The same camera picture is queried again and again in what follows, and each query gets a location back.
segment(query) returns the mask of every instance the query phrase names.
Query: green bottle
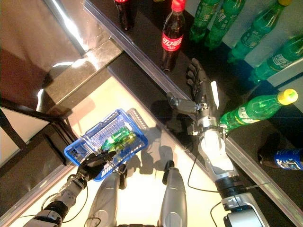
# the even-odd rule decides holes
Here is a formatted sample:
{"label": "green bottle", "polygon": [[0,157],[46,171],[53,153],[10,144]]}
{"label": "green bottle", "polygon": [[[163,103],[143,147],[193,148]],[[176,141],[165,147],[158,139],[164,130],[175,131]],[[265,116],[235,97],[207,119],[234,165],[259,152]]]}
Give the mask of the green bottle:
{"label": "green bottle", "polygon": [[244,59],[261,42],[261,39],[275,28],[283,9],[290,3],[291,0],[278,0],[272,7],[257,16],[237,45],[229,52],[228,62]]}
{"label": "green bottle", "polygon": [[239,126],[270,118],[283,105],[289,105],[297,99],[298,94],[293,89],[286,89],[277,95],[258,96],[224,114],[220,119],[220,124],[225,124],[227,126],[226,132],[229,132]]}
{"label": "green bottle", "polygon": [[272,57],[251,72],[249,80],[258,84],[301,57],[303,57],[303,35],[288,40]]}
{"label": "green bottle", "polygon": [[111,151],[121,151],[123,150],[127,145],[132,144],[137,139],[137,136],[134,132],[130,132],[128,136],[123,137],[118,143],[115,143],[114,145],[109,147],[109,152]]}
{"label": "green bottle", "polygon": [[244,6],[245,0],[225,0],[210,33],[206,37],[205,46],[210,50],[220,46],[223,37],[234,23]]}
{"label": "green bottle", "polygon": [[213,14],[216,11],[216,8],[220,0],[201,0],[197,8],[194,23],[190,28],[189,38],[190,40],[198,43],[200,42],[207,28],[207,25]]}
{"label": "green bottle", "polygon": [[102,145],[102,150],[111,150],[111,147],[115,147],[118,144],[120,144],[121,142],[123,142],[123,140],[125,140],[125,138],[127,138],[127,136],[129,135],[130,131],[129,129],[124,126],[122,128],[120,128],[118,131],[116,131],[114,134],[112,134],[109,138],[107,138],[107,140],[103,143]]}

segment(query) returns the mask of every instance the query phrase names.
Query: white floor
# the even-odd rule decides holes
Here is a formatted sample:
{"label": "white floor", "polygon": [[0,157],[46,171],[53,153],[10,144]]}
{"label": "white floor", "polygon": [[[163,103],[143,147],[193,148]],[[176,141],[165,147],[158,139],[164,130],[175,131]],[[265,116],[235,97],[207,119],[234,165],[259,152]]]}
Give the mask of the white floor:
{"label": "white floor", "polygon": [[[187,179],[193,161],[181,147],[176,145],[171,136],[157,127],[152,117],[116,79],[111,77],[73,108],[73,114],[70,115],[69,121],[75,134],[80,136],[117,108],[122,108],[125,111],[135,108],[139,112],[149,127],[144,133],[150,143],[147,150],[139,152],[128,165],[129,167],[136,166],[136,168],[133,167],[129,170],[127,188],[119,190],[117,224],[157,225],[166,188],[161,182],[163,176],[161,170],[164,168],[166,160],[173,156],[175,166],[180,170],[187,192],[187,226],[215,227],[209,212],[212,206],[221,200],[219,194],[200,192],[187,186]],[[43,200],[47,196],[58,192],[66,182],[67,177],[68,175],[21,216],[36,214],[40,210]],[[89,196],[83,211],[73,221],[64,223],[63,227],[82,227],[84,225],[100,184],[101,182],[88,182]],[[203,189],[216,189],[214,183],[197,166],[193,170],[190,184]],[[76,205],[71,208],[65,220],[69,220],[80,210],[85,198],[86,190],[80,193]],[[218,227],[224,226],[223,217],[225,215],[226,212],[222,205],[213,210],[213,216]],[[11,226],[23,226],[31,218],[19,218]]]}

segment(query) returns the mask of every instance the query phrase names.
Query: silver robotic arm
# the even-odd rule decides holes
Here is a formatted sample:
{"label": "silver robotic arm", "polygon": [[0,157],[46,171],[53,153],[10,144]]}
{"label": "silver robotic arm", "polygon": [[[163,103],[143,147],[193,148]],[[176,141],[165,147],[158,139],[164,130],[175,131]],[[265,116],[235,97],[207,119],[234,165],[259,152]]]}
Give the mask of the silver robotic arm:
{"label": "silver robotic arm", "polygon": [[87,181],[95,178],[115,154],[89,155],[78,167],[77,173],[68,177],[51,203],[24,227],[60,227],[69,209],[76,203],[77,196],[87,186]]}
{"label": "silver robotic arm", "polygon": [[225,226],[269,227],[226,155],[225,131],[216,118],[219,99],[215,81],[211,82],[207,78],[196,59],[192,59],[187,75],[187,83],[192,86],[195,101],[175,98],[171,93],[167,94],[167,99],[173,109],[195,119],[187,131],[199,137],[198,152],[205,160],[208,175],[217,187],[224,209],[231,211],[224,217]]}

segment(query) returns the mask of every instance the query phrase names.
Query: blue basket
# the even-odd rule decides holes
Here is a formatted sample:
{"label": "blue basket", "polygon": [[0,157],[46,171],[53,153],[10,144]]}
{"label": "blue basket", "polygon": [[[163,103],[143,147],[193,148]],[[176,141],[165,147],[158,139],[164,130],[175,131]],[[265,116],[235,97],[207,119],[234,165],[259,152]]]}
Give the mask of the blue basket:
{"label": "blue basket", "polygon": [[107,177],[116,167],[121,163],[129,160],[138,151],[146,148],[148,141],[147,138],[140,131],[138,126],[122,109],[116,109],[112,114],[107,116],[103,121],[96,124],[85,135],[73,142],[71,145],[64,149],[64,153],[69,160],[75,165],[79,166],[89,154],[99,154],[100,148],[105,140],[118,131],[121,127],[126,126],[133,131],[137,138],[136,140],[125,147],[122,151],[118,152],[111,161],[111,165],[107,163],[100,174],[94,181],[101,181]]}

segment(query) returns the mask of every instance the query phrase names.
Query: coca-cola bottle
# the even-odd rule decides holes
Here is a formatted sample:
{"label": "coca-cola bottle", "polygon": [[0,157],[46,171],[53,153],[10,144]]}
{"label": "coca-cola bottle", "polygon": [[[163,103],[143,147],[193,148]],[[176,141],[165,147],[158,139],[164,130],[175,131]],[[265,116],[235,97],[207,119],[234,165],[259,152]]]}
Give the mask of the coca-cola bottle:
{"label": "coca-cola bottle", "polygon": [[167,16],[163,27],[161,68],[164,71],[171,71],[176,64],[185,28],[185,18],[182,13],[184,8],[185,0],[173,0],[172,12]]}
{"label": "coca-cola bottle", "polygon": [[121,27],[127,31],[134,26],[131,0],[114,0],[118,9]]}

